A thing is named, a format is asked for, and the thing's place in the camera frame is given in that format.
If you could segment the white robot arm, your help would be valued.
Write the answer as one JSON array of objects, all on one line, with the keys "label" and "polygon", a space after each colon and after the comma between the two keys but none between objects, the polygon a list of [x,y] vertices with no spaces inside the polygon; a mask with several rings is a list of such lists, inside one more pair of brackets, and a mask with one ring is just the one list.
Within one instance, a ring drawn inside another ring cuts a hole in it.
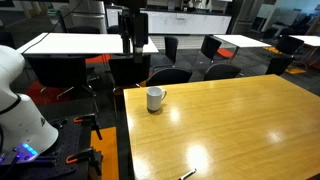
[{"label": "white robot arm", "polygon": [[23,55],[17,50],[0,46],[0,165],[34,161],[58,139],[59,133],[43,117],[26,94],[15,93],[10,84],[22,73]]}]

